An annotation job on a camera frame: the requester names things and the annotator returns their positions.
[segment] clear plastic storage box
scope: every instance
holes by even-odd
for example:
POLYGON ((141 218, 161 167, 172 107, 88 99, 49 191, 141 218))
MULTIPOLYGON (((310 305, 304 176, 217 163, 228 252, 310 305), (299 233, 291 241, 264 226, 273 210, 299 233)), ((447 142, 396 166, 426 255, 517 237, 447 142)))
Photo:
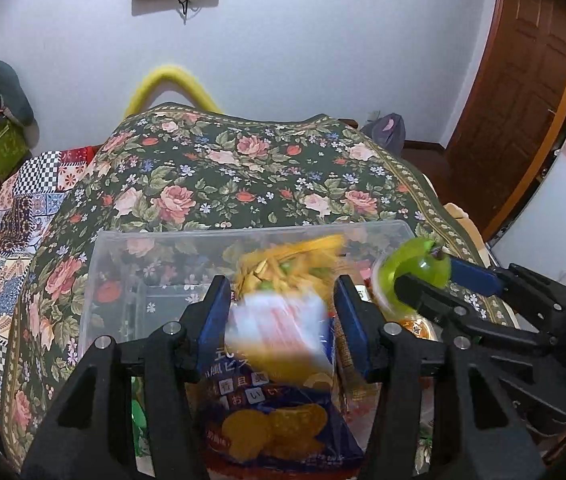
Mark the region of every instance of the clear plastic storage box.
POLYGON ((98 233, 80 318, 79 355, 100 335, 123 342, 150 335, 202 299, 217 274, 230 281, 239 258, 272 245, 345 235, 345 260, 355 283, 379 256, 413 238, 401 220, 262 229, 160 233, 98 233))

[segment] bed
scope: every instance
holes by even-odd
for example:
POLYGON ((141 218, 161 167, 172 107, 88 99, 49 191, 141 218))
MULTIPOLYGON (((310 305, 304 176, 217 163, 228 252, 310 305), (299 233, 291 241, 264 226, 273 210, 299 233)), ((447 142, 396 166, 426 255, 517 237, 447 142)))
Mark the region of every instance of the bed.
MULTIPOLYGON (((53 156, 57 179, 60 158, 58 152, 53 156)), ((28 178, 19 172, 14 191, 28 178)), ((58 192, 52 184, 45 189, 58 192)), ((99 230, 397 218, 416 235, 439 239, 451 253, 481 261, 470 236, 418 170, 327 116, 264 123, 160 105, 123 121, 63 198, 53 218, 53 210, 45 211, 48 227, 40 231, 45 234, 35 254, 22 256, 31 262, 20 268, 20 295, 6 310, 7 316, 13 310, 8 340, 5 325, 0 329, 0 427, 15 466, 76 365, 84 287, 99 230)), ((169 269, 149 262, 147 272, 161 283, 187 278, 169 269)), ((514 325, 500 300, 456 285, 449 290, 484 319, 514 325)))

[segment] white wall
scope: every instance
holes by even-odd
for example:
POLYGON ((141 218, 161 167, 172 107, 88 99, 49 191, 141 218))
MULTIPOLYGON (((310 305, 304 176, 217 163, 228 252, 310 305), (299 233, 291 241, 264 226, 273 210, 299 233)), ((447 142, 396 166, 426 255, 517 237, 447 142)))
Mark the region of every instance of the white wall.
POLYGON ((184 25, 176 0, 0 0, 0 59, 34 108, 37 153, 102 142, 164 63, 187 68, 228 114, 365 123, 397 112, 410 139, 439 142, 486 1, 202 0, 184 25))
POLYGON ((566 156, 560 154, 532 200, 494 254, 503 266, 515 262, 554 280, 566 272, 566 156))
POLYGON ((486 50, 487 37, 490 34, 490 25, 492 25, 495 4, 496 0, 484 0, 472 57, 470 58, 470 63, 468 63, 468 69, 463 82, 461 83, 461 88, 454 104, 454 108, 452 108, 448 124, 441 136, 441 140, 439 140, 441 145, 444 147, 446 147, 450 142, 452 134, 457 127, 458 120, 461 118, 461 113, 463 113, 463 108, 466 107, 466 102, 468 102, 468 97, 470 96, 470 91, 472 90, 476 73, 479 71, 479 65, 481 64, 484 51, 486 50))

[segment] floral blanket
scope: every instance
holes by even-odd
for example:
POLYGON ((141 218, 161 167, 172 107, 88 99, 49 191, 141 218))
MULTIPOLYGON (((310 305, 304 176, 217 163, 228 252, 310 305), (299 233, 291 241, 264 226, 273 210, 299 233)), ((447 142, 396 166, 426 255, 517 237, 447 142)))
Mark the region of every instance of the floral blanket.
MULTIPOLYGON (((403 219, 479 262, 466 233, 406 162, 338 120, 262 123, 161 105, 125 120, 48 228, 12 320, 0 425, 16 466, 77 363, 85 283, 98 231, 174 231, 403 219)), ((137 248, 141 253, 146 248, 137 248)), ((154 283, 187 283, 149 262, 154 283)), ((503 304, 455 287, 481 316, 503 304)))
POLYGON ((44 230, 93 157, 91 148, 27 160, 0 190, 0 391, 14 306, 44 230))

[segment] snack bag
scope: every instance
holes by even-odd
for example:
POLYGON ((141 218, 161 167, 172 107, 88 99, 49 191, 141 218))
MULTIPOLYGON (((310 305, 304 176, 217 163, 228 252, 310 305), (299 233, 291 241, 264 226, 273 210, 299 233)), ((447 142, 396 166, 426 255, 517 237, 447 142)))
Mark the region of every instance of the snack bag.
POLYGON ((340 235, 244 255, 225 348, 199 390, 207 466, 234 478, 332 472, 363 452, 341 416, 334 269, 340 235))

